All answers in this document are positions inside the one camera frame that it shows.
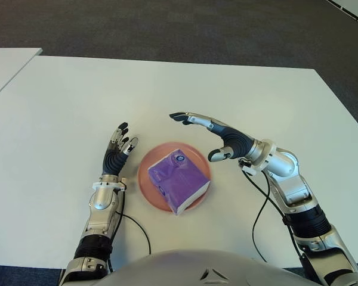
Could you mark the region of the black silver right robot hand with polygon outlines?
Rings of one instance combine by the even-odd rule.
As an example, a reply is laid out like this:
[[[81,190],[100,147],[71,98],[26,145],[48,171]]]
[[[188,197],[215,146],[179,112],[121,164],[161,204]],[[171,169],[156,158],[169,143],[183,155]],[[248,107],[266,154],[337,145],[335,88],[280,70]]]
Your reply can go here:
[[[169,117],[183,125],[203,126],[221,138],[223,146],[208,154],[210,162],[245,157],[255,143],[255,139],[212,117],[191,112],[172,113]]]

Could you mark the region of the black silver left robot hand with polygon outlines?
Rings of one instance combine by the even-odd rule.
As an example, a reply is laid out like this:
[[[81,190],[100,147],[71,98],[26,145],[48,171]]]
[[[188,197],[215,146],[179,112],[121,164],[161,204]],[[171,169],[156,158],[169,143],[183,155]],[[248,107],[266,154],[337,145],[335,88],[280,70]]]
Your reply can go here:
[[[118,176],[123,169],[130,153],[138,144],[138,138],[125,137],[128,123],[121,123],[110,137],[103,158],[102,175]]]

